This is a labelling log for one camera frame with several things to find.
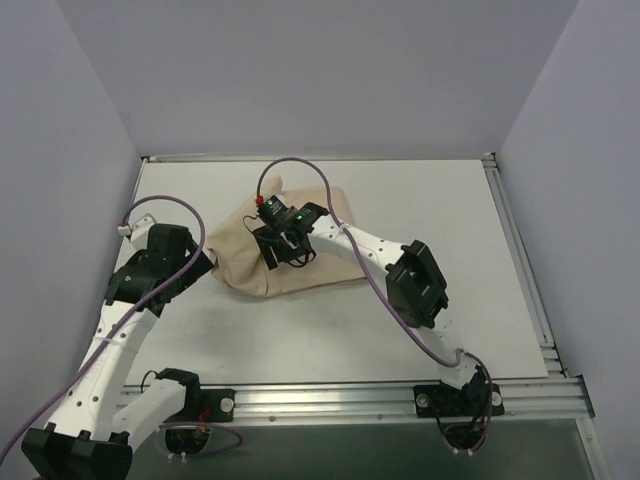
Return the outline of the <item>beige cloth surgical kit roll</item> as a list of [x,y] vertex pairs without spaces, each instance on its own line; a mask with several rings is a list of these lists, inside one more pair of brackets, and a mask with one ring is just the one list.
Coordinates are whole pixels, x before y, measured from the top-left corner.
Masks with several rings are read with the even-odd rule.
[[258,218],[254,197],[233,211],[207,236],[215,258],[212,275],[245,296],[266,299],[364,278],[361,268],[327,253],[307,253],[292,234],[273,243]]

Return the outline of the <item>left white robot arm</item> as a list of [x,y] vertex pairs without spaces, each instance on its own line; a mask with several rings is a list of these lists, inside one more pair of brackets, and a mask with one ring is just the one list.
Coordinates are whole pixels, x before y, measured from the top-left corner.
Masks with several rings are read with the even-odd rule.
[[110,277],[100,319],[77,379],[46,425],[29,428],[21,450],[43,479],[124,479],[133,455],[165,420],[201,411],[197,374],[162,370],[133,403],[116,401],[165,306],[213,267],[184,226],[140,220],[134,254]]

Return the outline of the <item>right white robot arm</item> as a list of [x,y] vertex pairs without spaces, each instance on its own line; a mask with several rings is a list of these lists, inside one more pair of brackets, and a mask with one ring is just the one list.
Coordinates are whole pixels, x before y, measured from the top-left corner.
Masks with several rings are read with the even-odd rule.
[[302,268],[319,253],[360,267],[392,318],[437,365],[450,409],[464,413],[491,397],[486,368],[464,349],[445,313],[447,282],[426,244],[376,237],[311,202],[295,208],[271,196],[258,197],[256,206],[264,225],[253,235],[269,269],[281,264]]

